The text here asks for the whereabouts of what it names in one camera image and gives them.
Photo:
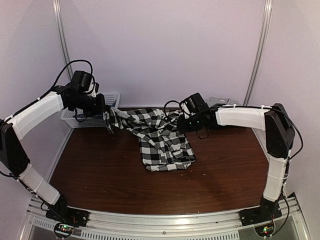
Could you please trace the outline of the black white plaid shirt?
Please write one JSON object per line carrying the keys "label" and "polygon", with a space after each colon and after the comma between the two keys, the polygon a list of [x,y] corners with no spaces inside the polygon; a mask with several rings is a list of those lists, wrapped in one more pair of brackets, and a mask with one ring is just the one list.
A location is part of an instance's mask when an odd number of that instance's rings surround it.
{"label": "black white plaid shirt", "polygon": [[178,130],[178,110],[165,113],[159,108],[120,110],[111,107],[103,113],[110,133],[127,130],[138,137],[145,168],[151,172],[186,170],[196,161],[186,135]]}

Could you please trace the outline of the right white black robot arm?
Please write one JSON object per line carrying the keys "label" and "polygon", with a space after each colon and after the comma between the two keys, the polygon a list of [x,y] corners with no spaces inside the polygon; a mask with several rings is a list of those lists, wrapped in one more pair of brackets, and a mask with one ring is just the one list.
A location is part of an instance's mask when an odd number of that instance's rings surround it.
{"label": "right white black robot arm", "polygon": [[280,198],[288,177],[291,151],[297,132],[284,106],[280,103],[272,106],[216,103],[209,106],[199,93],[184,99],[179,106],[182,114],[177,120],[177,128],[183,133],[218,126],[258,129],[265,133],[269,167],[256,216],[261,221],[268,220],[276,212],[275,203]]}

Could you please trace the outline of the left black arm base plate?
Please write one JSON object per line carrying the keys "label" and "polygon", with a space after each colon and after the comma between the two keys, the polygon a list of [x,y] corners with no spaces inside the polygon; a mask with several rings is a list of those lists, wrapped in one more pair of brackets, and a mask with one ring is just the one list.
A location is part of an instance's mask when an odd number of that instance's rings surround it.
{"label": "left black arm base plate", "polygon": [[89,219],[89,212],[73,207],[62,205],[48,205],[45,216],[57,222],[63,222],[75,227],[86,227]]}

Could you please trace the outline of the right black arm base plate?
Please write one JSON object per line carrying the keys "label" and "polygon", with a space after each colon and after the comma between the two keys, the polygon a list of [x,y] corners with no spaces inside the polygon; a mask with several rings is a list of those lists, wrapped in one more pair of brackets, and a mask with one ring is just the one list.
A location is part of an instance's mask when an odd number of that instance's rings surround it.
{"label": "right black arm base plate", "polygon": [[270,222],[275,218],[282,216],[282,211],[276,207],[275,210],[269,211],[265,207],[254,207],[243,209],[239,212],[242,226],[256,225],[264,222]]}

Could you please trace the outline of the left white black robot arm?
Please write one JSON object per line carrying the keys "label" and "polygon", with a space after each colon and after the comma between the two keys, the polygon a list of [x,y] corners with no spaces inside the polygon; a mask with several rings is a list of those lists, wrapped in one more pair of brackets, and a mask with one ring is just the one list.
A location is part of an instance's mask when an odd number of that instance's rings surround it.
{"label": "left white black robot arm", "polygon": [[64,109],[82,110],[85,118],[107,110],[104,95],[98,93],[99,84],[85,71],[75,71],[71,82],[53,86],[43,97],[0,122],[0,161],[9,170],[9,176],[25,184],[32,193],[49,205],[61,222],[72,218],[72,211],[59,202],[61,194],[37,172],[28,158],[21,140],[40,123]]}

